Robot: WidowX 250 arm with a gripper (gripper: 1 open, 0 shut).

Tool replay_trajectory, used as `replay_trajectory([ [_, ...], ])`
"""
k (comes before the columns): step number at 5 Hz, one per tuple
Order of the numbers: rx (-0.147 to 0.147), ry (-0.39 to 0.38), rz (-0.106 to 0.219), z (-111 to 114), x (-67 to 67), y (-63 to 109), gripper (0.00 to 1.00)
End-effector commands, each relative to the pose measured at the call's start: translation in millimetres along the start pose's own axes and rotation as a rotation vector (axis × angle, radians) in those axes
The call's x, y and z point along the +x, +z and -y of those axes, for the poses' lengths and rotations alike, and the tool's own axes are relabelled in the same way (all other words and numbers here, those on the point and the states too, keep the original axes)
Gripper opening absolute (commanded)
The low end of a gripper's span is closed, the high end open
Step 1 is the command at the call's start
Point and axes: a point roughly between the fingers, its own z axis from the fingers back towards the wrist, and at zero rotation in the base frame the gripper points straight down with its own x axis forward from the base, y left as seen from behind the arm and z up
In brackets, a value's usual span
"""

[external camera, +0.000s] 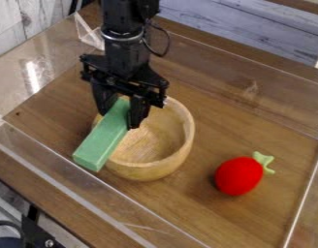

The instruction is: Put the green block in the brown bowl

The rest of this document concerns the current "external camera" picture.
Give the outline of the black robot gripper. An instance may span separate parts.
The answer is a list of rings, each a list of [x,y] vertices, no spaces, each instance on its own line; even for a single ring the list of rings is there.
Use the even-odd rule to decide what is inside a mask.
[[[100,32],[104,54],[84,54],[80,62],[84,69],[81,79],[92,85],[95,102],[100,115],[115,105],[119,94],[130,97],[127,114],[128,129],[136,129],[148,116],[151,106],[164,106],[170,83],[150,67],[150,54],[159,57],[150,46],[148,33],[119,35],[108,30]]]

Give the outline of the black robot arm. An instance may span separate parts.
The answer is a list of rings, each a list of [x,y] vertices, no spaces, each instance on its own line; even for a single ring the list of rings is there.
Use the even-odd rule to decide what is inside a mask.
[[[100,0],[99,33],[104,54],[84,54],[81,79],[92,85],[99,112],[108,113],[118,96],[130,98],[127,127],[135,129],[152,107],[163,107],[168,81],[150,67],[150,56],[164,56],[150,46],[159,0]]]

